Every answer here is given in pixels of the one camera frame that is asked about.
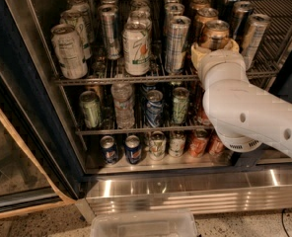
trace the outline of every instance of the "black wire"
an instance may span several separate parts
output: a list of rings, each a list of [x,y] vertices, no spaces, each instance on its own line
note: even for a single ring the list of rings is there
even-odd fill
[[[286,209],[282,209],[282,226],[283,226],[283,229],[284,229],[284,232],[286,233],[287,237],[290,237],[286,228],[285,228],[285,225],[284,225],[284,212],[285,212]]]

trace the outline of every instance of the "terrazzo floor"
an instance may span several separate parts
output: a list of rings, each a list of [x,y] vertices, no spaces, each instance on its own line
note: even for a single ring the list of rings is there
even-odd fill
[[[205,214],[195,217],[200,237],[287,237],[282,210]],[[286,209],[284,226],[292,237],[292,208]],[[0,237],[90,236],[88,224],[75,205],[0,220]]]

